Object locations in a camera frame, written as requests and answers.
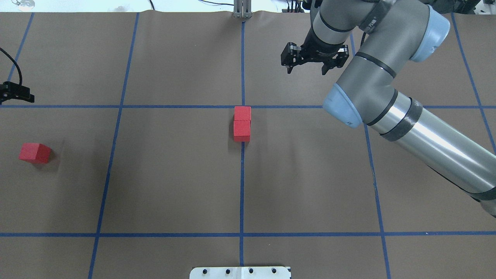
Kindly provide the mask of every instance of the stacked red block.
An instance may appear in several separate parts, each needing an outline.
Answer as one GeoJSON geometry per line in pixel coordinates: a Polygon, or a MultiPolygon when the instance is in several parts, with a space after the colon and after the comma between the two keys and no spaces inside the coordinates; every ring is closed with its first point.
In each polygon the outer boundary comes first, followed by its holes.
{"type": "Polygon", "coordinates": [[[251,107],[234,107],[234,141],[249,141],[251,107]]]}
{"type": "Polygon", "coordinates": [[[51,151],[50,147],[41,143],[23,143],[19,159],[33,164],[46,164],[51,151]]]}

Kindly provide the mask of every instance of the clear glass object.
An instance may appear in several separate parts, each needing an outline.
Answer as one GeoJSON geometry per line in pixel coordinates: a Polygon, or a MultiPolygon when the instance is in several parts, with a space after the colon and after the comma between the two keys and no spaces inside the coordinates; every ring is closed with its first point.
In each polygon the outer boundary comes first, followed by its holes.
{"type": "Polygon", "coordinates": [[[11,0],[12,3],[19,6],[20,11],[30,11],[34,8],[34,0],[11,0]]]}

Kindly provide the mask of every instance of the blue joint cap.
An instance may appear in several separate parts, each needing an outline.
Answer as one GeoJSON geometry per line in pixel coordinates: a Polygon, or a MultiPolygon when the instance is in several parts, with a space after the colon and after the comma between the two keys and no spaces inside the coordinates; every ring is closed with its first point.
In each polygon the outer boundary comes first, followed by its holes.
{"type": "Polygon", "coordinates": [[[351,128],[356,128],[362,123],[357,109],[337,83],[333,85],[322,106],[326,112],[351,128]]]}
{"type": "Polygon", "coordinates": [[[410,60],[415,62],[422,62],[431,56],[449,33],[449,21],[436,12],[432,6],[428,5],[428,7],[430,11],[429,22],[427,23],[424,38],[417,52],[410,58],[410,60]]]}

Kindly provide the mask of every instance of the black wire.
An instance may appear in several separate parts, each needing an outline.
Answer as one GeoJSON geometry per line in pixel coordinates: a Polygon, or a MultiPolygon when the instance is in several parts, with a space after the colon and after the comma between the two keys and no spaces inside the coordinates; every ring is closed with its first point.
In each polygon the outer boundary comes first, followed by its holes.
{"type": "Polygon", "coordinates": [[[22,74],[21,74],[21,68],[19,68],[19,65],[17,62],[10,56],[3,48],[0,48],[0,51],[3,52],[7,57],[14,63],[15,67],[17,68],[17,73],[19,74],[19,85],[22,85],[22,74]]]}
{"type": "Polygon", "coordinates": [[[228,6],[234,6],[234,4],[227,4],[227,3],[215,3],[215,2],[210,2],[210,1],[205,1],[205,0],[198,0],[200,2],[205,2],[205,3],[210,3],[210,4],[216,4],[216,5],[228,5],[228,6]]]}
{"type": "Polygon", "coordinates": [[[366,35],[367,33],[364,32],[364,34],[362,35],[362,41],[360,42],[360,47],[362,47],[362,45],[364,44],[366,35]]]}

